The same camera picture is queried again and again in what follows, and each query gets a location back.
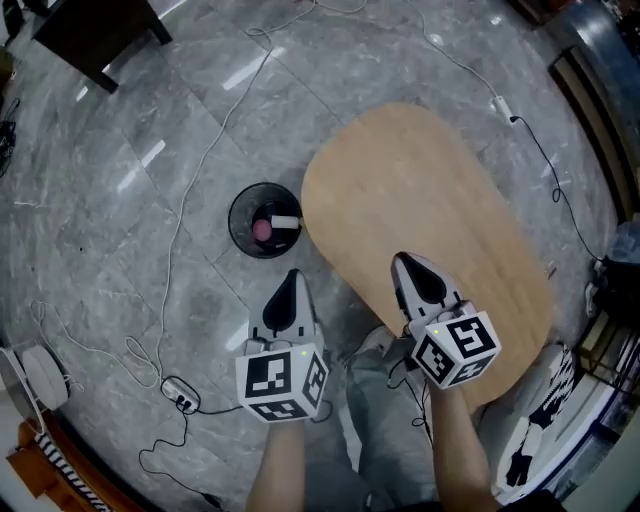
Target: white round device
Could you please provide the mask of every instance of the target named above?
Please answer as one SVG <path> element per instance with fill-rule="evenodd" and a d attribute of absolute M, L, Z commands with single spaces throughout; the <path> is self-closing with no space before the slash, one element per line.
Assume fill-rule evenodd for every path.
<path fill-rule="evenodd" d="M 40 345 L 25 350 L 22 367 L 38 399 L 50 410 L 69 399 L 67 384 L 51 354 Z"/>

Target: dark wooden cabinet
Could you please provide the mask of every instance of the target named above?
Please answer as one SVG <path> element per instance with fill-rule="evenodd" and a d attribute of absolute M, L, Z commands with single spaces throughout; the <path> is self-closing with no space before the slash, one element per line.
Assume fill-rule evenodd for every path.
<path fill-rule="evenodd" d="M 102 70 L 143 31 L 171 41 L 147 0 L 58 0 L 34 29 L 36 41 L 110 93 L 118 84 Z"/>

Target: black cable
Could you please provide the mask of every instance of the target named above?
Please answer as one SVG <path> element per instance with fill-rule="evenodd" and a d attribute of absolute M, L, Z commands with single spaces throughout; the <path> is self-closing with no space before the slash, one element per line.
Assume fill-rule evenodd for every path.
<path fill-rule="evenodd" d="M 587 245 L 587 242 L 584 241 L 582 233 L 580 233 L 580 229 L 578 228 L 578 224 L 576 222 L 576 218 L 573 215 L 573 209 L 571 208 L 571 203 L 569 202 L 569 198 L 567 197 L 567 195 L 564 193 L 564 190 L 562 190 L 562 187 L 560 186 L 560 180 L 558 179 L 558 173 L 556 172 L 555 167 L 551 163 L 551 160 L 549 160 L 549 157 L 547 157 L 547 154 L 544 152 L 544 149 L 542 149 L 542 146 L 538 142 L 538 139 L 536 139 L 536 136 L 534 135 L 533 130 L 529 126 L 529 123 L 527 123 L 524 120 L 524 118 L 520 117 L 520 116 L 511 116 L 509 118 L 509 121 L 511 121 L 512 123 L 515 123 L 516 121 L 522 121 L 524 123 L 524 125 L 527 127 L 527 130 L 529 131 L 529 134 L 531 135 L 531 138 L 533 139 L 533 142 L 536 143 L 536 146 L 538 146 L 538 149 L 540 150 L 540 153 L 542 153 L 542 156 L 547 161 L 547 164 L 549 164 L 549 167 L 551 168 L 551 172 L 553 173 L 553 178 L 556 180 L 556 188 L 554 188 L 553 192 L 551 192 L 551 199 L 553 200 L 554 203 L 559 203 L 561 198 L 564 199 L 564 202 L 567 204 L 567 208 L 569 208 L 569 215 L 571 215 L 571 222 L 573 222 L 573 227 L 575 228 L 576 233 L 578 234 L 578 238 L 580 238 L 580 241 L 582 242 L 582 245 L 584 246 L 585 250 L 589 253 L 589 255 L 593 259 L 595 259 L 597 261 L 602 261 L 602 258 L 598 258 L 595 254 L 593 254 L 591 249 L 589 249 L 589 246 Z"/>
<path fill-rule="evenodd" d="M 237 411 L 238 409 L 244 409 L 241 405 L 236 405 L 235 407 L 231 407 L 230 409 L 222 409 L 220 411 L 201 411 L 198 409 L 196 414 L 203 414 L 204 416 L 217 416 L 218 414 L 226 414 L 228 412 Z"/>
<path fill-rule="evenodd" d="M 411 384 L 409 383 L 406 377 L 403 377 L 402 380 L 400 380 L 400 382 L 398 382 L 397 385 L 395 386 L 391 385 L 391 378 L 393 376 L 393 372 L 396 370 L 398 366 L 400 366 L 402 363 L 404 363 L 407 360 L 408 358 L 403 357 L 396 364 L 393 365 L 391 370 L 389 370 L 389 375 L 387 376 L 387 387 L 389 389 L 398 389 L 400 386 L 402 386 L 403 382 L 407 385 L 407 387 L 409 388 L 409 391 L 411 391 L 411 395 L 413 396 L 413 399 L 416 401 L 416 404 L 418 404 L 418 409 L 420 409 L 420 412 L 422 413 L 420 416 L 417 416 L 411 421 L 411 426 L 424 427 L 425 431 L 427 432 L 427 437 L 429 438 L 429 442 L 431 443 L 431 446 L 433 446 L 433 438 L 431 437 L 431 428 L 429 427 L 429 423 L 427 422 L 427 413 L 425 410 L 426 409 L 425 402 L 427 401 L 427 397 L 429 396 L 429 394 L 427 393 L 427 380 L 426 380 L 427 377 L 425 377 L 424 386 L 422 387 L 422 396 L 420 397 L 421 398 L 420 400 L 418 400 L 418 397 L 416 396 L 416 392 L 413 390 L 413 386 L 411 386 Z"/>
<path fill-rule="evenodd" d="M 150 469 L 145 468 L 144 464 L 142 463 L 142 454 L 143 453 L 153 453 L 155 451 L 156 447 L 158 446 L 158 444 L 160 444 L 160 443 L 168 444 L 169 446 L 173 446 L 175 448 L 182 448 L 185 444 L 187 444 L 187 430 L 189 429 L 189 419 L 187 418 L 187 414 L 185 414 L 184 411 L 180 410 L 180 407 L 178 406 L 178 404 L 176 404 L 176 409 L 178 409 L 178 411 L 180 411 L 180 414 L 182 414 L 182 417 L 184 418 L 184 432 L 182 433 L 182 442 L 180 444 L 176 444 L 176 443 L 172 443 L 171 441 L 167 441 L 166 439 L 156 439 L 153 442 L 153 446 L 151 447 L 150 450 L 148 448 L 143 448 L 142 450 L 140 450 L 138 452 L 138 463 L 140 464 L 140 467 L 145 472 L 147 472 L 149 474 L 152 474 L 152 475 L 168 476 L 169 478 L 171 478 L 171 480 L 173 480 L 175 483 L 177 483 L 181 487 L 184 487 L 185 489 L 187 489 L 187 490 L 189 490 L 191 492 L 195 492 L 196 494 L 200 494 L 202 497 L 204 497 L 205 493 L 202 493 L 200 491 L 196 491 L 195 489 L 189 487 L 188 485 L 183 484 L 178 479 L 173 477 L 173 475 L 170 475 L 169 473 L 167 473 L 165 471 L 152 471 Z"/>
<path fill-rule="evenodd" d="M 158 444 L 160 443 L 164 443 L 167 444 L 169 446 L 173 446 L 175 448 L 182 448 L 184 447 L 185 444 L 187 444 L 187 431 L 189 430 L 189 418 L 188 416 L 191 416 L 192 414 L 202 414 L 205 416 L 217 416 L 219 414 L 226 414 L 228 412 L 232 412 L 232 411 L 237 411 L 238 409 L 242 409 L 243 407 L 241 405 L 237 405 L 235 407 L 231 407 L 229 409 L 222 409 L 220 411 L 202 411 L 200 410 L 200 404 L 202 403 L 202 398 L 200 397 L 200 394 L 195 390 L 195 388 L 189 384 L 187 381 L 185 381 L 184 379 L 182 379 L 181 377 L 178 377 L 177 375 L 169 375 L 168 377 L 165 377 L 162 380 L 162 383 L 160 385 L 160 389 L 162 390 L 162 384 L 165 383 L 165 381 L 167 379 L 175 379 L 180 381 L 184 386 L 186 386 L 187 388 L 189 388 L 189 390 L 196 396 L 197 400 L 198 400 L 198 409 L 196 409 L 193 412 L 190 413 L 186 413 L 183 409 L 180 408 L 181 402 L 176 401 L 176 400 L 172 400 L 171 398 L 169 398 L 167 395 L 164 394 L 164 392 L 162 392 L 162 396 L 164 396 L 167 400 L 173 402 L 173 404 L 176 406 L 176 409 L 178 411 L 180 411 L 180 414 L 182 414 L 182 417 L 184 418 L 184 432 L 182 433 L 182 442 L 180 444 L 176 444 L 176 443 L 172 443 L 171 441 L 167 441 L 166 439 L 156 439 L 153 442 L 153 446 L 151 447 L 151 449 L 149 450 L 148 448 L 144 448 L 142 450 L 140 450 L 138 452 L 138 464 L 140 464 L 140 467 L 142 468 L 143 471 L 145 471 L 146 473 L 149 473 L 151 475 L 164 475 L 164 476 L 168 476 L 171 480 L 173 480 L 175 483 L 177 483 L 179 486 L 184 487 L 185 489 L 187 489 L 188 491 L 191 491 L 193 493 L 199 494 L 200 496 L 202 496 L 205 501 L 211 505 L 213 505 L 215 508 L 217 508 L 218 510 L 224 510 L 222 508 L 222 505 L 220 503 L 220 499 L 217 498 L 216 496 L 206 493 L 206 492 L 200 492 L 196 489 L 193 489 L 192 487 L 189 487 L 188 485 L 183 484 L 182 482 L 180 482 L 177 478 L 175 478 L 173 475 L 171 475 L 170 473 L 167 473 L 166 471 L 152 471 L 150 469 L 147 469 L 144 467 L 144 464 L 142 463 L 142 454 L 143 453 L 153 453 L 156 449 L 156 447 L 158 446 Z"/>
<path fill-rule="evenodd" d="M 196 396 L 196 398 L 198 399 L 198 409 L 196 409 L 193 412 L 189 412 L 186 413 L 184 412 L 184 410 L 180 409 L 180 405 L 178 402 L 176 402 L 175 400 L 169 398 L 167 395 L 164 394 L 164 392 L 162 392 L 162 395 L 169 401 L 173 402 L 176 405 L 176 409 L 178 409 L 182 414 L 184 414 L 185 416 L 191 416 L 193 414 L 203 414 L 205 416 L 217 416 L 218 414 L 225 414 L 228 412 L 233 412 L 233 411 L 237 411 L 238 409 L 242 409 L 243 407 L 241 405 L 236 405 L 235 407 L 230 407 L 229 409 L 222 409 L 220 411 L 203 411 L 200 409 L 200 404 L 202 404 L 202 397 L 200 396 L 200 393 L 198 393 L 195 388 L 189 384 L 186 380 L 184 380 L 182 377 L 178 377 L 177 375 L 169 375 L 167 377 L 165 377 L 164 379 L 162 379 L 162 382 L 160 383 L 160 390 L 162 390 L 162 386 L 163 384 L 169 380 L 169 379 L 174 379 L 174 380 L 178 380 L 180 381 L 184 386 L 186 386 L 187 388 L 189 388 L 189 390 Z"/>

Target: person's leg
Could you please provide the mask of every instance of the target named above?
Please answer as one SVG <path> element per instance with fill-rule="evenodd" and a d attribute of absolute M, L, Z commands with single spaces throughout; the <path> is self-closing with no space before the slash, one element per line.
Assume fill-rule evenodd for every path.
<path fill-rule="evenodd" d="M 361 512 L 365 510 L 369 486 L 351 466 L 342 424 L 338 416 L 337 391 L 340 378 L 332 372 L 316 420 L 305 423 L 305 511 Z"/>
<path fill-rule="evenodd" d="M 384 357 L 373 349 L 347 363 L 347 401 L 362 441 L 359 472 L 387 508 L 436 499 L 431 444 L 424 427 L 412 426 L 418 406 L 405 384 L 387 387 L 389 371 L 412 348 L 412 341 L 396 340 Z M 414 390 L 420 398 L 422 388 Z"/>

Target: striped object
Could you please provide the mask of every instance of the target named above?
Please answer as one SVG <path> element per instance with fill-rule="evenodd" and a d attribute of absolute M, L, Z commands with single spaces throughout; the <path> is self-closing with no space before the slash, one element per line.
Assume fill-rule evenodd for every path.
<path fill-rule="evenodd" d="M 47 434 L 39 434 L 36 436 L 36 442 L 46 455 L 49 462 L 56 466 L 64 475 L 66 480 L 83 495 L 96 510 L 111 512 L 111 509 L 95 495 L 95 493 L 87 486 L 86 483 L 77 475 L 73 468 L 69 465 L 64 456 L 58 451 L 56 446 L 51 442 Z"/>

